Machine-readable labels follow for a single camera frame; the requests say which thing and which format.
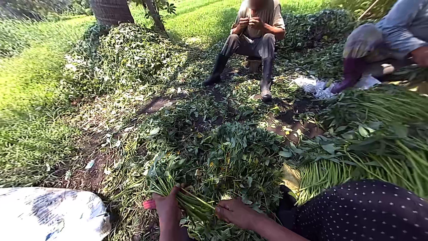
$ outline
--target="purple boot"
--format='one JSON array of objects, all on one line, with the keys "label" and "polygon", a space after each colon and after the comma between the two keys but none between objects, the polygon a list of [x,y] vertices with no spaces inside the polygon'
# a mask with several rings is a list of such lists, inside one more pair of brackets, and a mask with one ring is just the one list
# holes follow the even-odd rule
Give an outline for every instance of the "purple boot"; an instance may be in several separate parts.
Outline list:
[{"label": "purple boot", "polygon": [[357,59],[344,59],[343,60],[343,75],[345,80],[336,84],[331,89],[332,93],[339,93],[340,91],[354,86],[361,78],[364,70],[367,67],[367,62],[364,58]]}]

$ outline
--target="blue shirt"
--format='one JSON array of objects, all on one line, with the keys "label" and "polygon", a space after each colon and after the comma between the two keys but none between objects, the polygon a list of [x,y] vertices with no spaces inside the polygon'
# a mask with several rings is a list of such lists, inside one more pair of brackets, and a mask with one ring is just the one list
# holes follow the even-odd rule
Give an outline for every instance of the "blue shirt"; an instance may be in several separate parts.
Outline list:
[{"label": "blue shirt", "polygon": [[428,45],[428,0],[398,0],[376,26],[387,45],[405,57]]}]

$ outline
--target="tree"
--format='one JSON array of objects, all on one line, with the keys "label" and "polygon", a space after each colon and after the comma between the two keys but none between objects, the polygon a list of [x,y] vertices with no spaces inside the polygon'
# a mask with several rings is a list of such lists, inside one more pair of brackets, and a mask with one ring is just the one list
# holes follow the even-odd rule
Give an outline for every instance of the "tree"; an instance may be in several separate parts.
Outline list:
[{"label": "tree", "polygon": [[146,13],[146,18],[152,17],[155,27],[161,31],[165,31],[165,27],[163,25],[163,16],[159,14],[159,10],[163,10],[168,14],[175,14],[175,6],[174,4],[170,4],[166,0],[133,0],[137,6],[142,4],[143,7],[149,12]]},{"label": "tree", "polygon": [[126,0],[91,0],[90,5],[95,18],[101,24],[134,23]]},{"label": "tree", "polygon": [[[160,10],[168,14],[175,14],[174,4],[166,0],[132,0],[137,6],[142,5],[148,11],[146,18],[151,17],[155,23],[155,28],[165,31],[163,16]],[[91,9],[98,22],[105,25],[117,25],[119,22],[134,23],[126,0],[91,0]]]}]

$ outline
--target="beige shirt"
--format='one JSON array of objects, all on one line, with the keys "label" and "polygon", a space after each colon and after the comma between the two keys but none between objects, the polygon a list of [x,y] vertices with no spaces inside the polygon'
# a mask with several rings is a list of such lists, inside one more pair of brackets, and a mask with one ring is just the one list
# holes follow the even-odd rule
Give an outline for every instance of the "beige shirt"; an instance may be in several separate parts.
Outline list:
[{"label": "beige shirt", "polygon": [[[279,0],[266,0],[266,2],[266,7],[264,9],[257,10],[255,14],[251,15],[251,9],[248,8],[248,0],[244,0],[239,8],[238,16],[236,17],[235,23],[232,25],[232,29],[238,26],[239,18],[251,17],[260,17],[264,23],[285,29],[284,19],[281,16],[281,5],[279,4]],[[248,26],[244,34],[251,39],[256,39],[261,38],[264,35],[264,32]]]}]

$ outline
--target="palm tree trunk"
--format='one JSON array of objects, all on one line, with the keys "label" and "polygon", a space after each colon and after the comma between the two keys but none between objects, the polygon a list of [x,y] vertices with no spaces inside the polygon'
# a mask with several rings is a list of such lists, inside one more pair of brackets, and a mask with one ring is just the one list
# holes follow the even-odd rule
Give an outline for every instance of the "palm tree trunk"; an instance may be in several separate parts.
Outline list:
[{"label": "palm tree trunk", "polygon": [[101,24],[134,23],[126,0],[90,0],[95,18]]},{"label": "palm tree trunk", "polygon": [[165,31],[165,26],[163,25],[161,17],[159,16],[158,12],[155,9],[155,6],[153,5],[153,0],[144,0],[144,2],[146,3],[147,8],[149,9],[149,13],[152,16],[153,21],[155,22],[155,27],[157,29],[160,29],[161,31]]}]

